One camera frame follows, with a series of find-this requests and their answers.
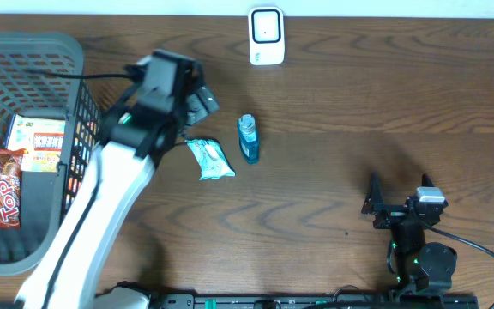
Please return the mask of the blue mouthwash bottle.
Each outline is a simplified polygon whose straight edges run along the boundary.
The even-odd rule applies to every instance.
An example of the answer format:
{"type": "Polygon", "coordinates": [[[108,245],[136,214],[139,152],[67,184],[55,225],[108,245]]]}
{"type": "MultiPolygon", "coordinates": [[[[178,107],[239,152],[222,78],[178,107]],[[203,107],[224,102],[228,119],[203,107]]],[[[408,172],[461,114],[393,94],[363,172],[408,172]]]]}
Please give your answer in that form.
{"type": "Polygon", "coordinates": [[[259,161],[260,141],[255,117],[251,114],[241,116],[237,128],[239,147],[244,159],[249,164],[256,164],[259,161]]]}

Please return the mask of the teal wet wipes pack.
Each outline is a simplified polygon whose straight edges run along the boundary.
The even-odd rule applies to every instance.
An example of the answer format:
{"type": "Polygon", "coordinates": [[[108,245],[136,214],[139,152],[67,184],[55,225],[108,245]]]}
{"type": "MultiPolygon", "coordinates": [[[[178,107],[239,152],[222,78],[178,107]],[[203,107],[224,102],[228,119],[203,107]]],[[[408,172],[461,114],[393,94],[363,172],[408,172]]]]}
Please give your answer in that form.
{"type": "Polygon", "coordinates": [[[192,139],[186,142],[201,170],[200,180],[234,177],[220,144],[211,139],[192,139]]]}

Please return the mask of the yellow white snack bag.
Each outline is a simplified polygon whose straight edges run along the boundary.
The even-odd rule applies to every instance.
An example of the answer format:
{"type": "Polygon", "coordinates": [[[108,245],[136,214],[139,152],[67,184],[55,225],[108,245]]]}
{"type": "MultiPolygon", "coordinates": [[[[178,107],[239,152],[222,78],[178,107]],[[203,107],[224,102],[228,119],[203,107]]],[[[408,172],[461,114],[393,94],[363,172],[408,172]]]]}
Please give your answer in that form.
{"type": "Polygon", "coordinates": [[[4,147],[12,151],[25,149],[22,171],[55,173],[61,161],[64,131],[64,120],[15,114],[11,119],[4,147]]]}

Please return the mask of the red Top chocolate bar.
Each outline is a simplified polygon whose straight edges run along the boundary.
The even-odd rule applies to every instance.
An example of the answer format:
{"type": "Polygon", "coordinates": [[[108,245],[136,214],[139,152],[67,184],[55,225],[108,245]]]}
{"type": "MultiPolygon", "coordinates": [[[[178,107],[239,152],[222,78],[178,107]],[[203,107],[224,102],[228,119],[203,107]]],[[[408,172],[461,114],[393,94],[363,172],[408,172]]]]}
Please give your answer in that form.
{"type": "Polygon", "coordinates": [[[27,151],[0,149],[0,228],[21,227],[21,163],[27,151]]]}

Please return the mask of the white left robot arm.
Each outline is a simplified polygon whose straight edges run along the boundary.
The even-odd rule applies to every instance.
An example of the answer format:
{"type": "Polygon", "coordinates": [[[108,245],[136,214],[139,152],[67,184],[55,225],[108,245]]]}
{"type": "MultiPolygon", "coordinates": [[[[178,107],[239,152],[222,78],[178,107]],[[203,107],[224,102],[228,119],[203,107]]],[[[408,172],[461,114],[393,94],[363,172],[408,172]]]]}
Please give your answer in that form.
{"type": "Polygon", "coordinates": [[[98,294],[124,219],[186,129],[218,110],[202,64],[156,50],[127,68],[131,86],[101,119],[81,188],[15,299],[0,308],[154,308],[156,294],[119,283],[98,294]]]}

